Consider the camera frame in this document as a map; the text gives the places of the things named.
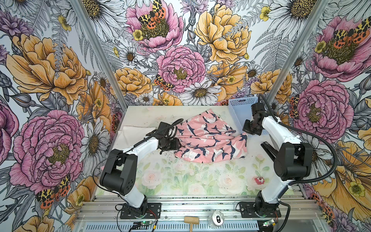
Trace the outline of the blue plastic laundry basket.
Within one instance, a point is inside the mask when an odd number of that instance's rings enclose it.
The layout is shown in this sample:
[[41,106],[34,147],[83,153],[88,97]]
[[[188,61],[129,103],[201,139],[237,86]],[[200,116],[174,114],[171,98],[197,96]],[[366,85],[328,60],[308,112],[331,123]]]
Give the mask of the blue plastic laundry basket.
[[229,112],[235,125],[237,126],[236,130],[239,133],[244,133],[243,126],[245,121],[253,118],[251,107],[258,101],[257,96],[247,96],[228,100]]

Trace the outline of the pink patterned garment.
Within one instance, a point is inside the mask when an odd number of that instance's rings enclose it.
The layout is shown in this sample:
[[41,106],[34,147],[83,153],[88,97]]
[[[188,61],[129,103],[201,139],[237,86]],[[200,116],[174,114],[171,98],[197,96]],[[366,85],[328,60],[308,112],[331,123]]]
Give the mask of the pink patterned garment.
[[175,137],[181,147],[175,157],[196,163],[243,158],[247,153],[247,133],[235,133],[226,121],[208,109],[177,125]]

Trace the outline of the white printed t-shirt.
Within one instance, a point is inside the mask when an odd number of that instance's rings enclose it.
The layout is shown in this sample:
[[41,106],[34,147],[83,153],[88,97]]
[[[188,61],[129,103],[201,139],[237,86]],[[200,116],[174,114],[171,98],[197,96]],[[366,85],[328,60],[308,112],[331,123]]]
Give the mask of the white printed t-shirt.
[[155,127],[124,126],[118,131],[112,145],[113,149],[124,150],[132,147],[147,137],[147,134],[155,130]]

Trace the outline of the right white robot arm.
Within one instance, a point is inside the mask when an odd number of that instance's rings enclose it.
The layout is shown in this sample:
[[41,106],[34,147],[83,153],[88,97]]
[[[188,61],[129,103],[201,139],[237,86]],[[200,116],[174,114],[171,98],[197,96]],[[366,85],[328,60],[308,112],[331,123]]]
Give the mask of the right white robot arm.
[[292,182],[309,176],[313,147],[302,142],[290,132],[286,124],[272,113],[268,113],[263,103],[254,103],[251,110],[252,120],[245,121],[243,131],[251,135],[261,135],[262,131],[266,130],[273,143],[273,146],[268,142],[261,144],[272,159],[276,174],[276,178],[261,190],[255,199],[254,211],[262,217],[274,214],[279,206],[279,200]]

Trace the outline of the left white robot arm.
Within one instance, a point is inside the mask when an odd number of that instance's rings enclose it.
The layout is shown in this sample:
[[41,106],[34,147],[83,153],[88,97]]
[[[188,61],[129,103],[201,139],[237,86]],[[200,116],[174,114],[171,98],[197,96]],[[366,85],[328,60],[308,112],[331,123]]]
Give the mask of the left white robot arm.
[[178,119],[172,124],[161,122],[157,129],[133,146],[124,150],[113,149],[105,160],[100,188],[116,193],[133,214],[144,215],[148,209],[147,197],[135,186],[138,161],[158,149],[161,152],[180,149],[180,141],[175,135],[177,125],[183,121]]

